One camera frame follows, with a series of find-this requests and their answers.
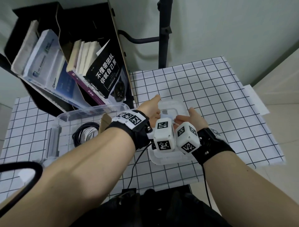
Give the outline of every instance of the person's right hand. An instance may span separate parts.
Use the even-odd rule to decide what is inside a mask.
[[[183,115],[176,116],[174,122],[179,125],[181,125],[183,122],[190,122],[195,127],[197,132],[203,128],[209,127],[207,121],[202,116],[200,116],[200,114],[197,113],[194,108],[191,107],[189,109],[189,114],[190,116],[183,116]],[[176,130],[177,127],[178,127],[177,125],[175,124],[173,125],[174,130]]]

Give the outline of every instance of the forearm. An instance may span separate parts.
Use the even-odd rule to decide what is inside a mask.
[[[299,226],[299,206],[233,152],[204,163],[207,183],[232,226]]]
[[[69,226],[101,204],[134,153],[126,132],[107,129],[46,168],[35,187],[0,219],[0,225]]]

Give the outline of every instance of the black cat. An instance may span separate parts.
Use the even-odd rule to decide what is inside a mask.
[[[116,83],[111,96],[114,97],[116,102],[121,102],[125,98],[125,84],[121,80],[121,76],[119,76],[119,81]]]

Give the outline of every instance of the black pants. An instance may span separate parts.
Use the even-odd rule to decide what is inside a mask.
[[[144,195],[128,191],[81,216],[77,226],[231,226],[217,212],[191,193],[171,191]]]

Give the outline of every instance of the table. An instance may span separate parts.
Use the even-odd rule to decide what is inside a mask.
[[[226,137],[237,155],[250,167],[284,162],[278,143],[247,95],[224,56],[190,62],[165,69],[130,73],[138,105],[156,94],[161,100],[176,99],[194,107],[208,124]],[[55,118],[39,110],[28,97],[16,99],[6,133],[0,163],[46,158],[46,138]],[[59,144],[62,154],[73,146]],[[107,199],[127,188],[137,151]],[[24,183],[19,170],[0,176],[0,202]],[[158,166],[145,152],[139,159],[130,187],[141,194],[147,189],[163,190],[203,180],[196,162]]]

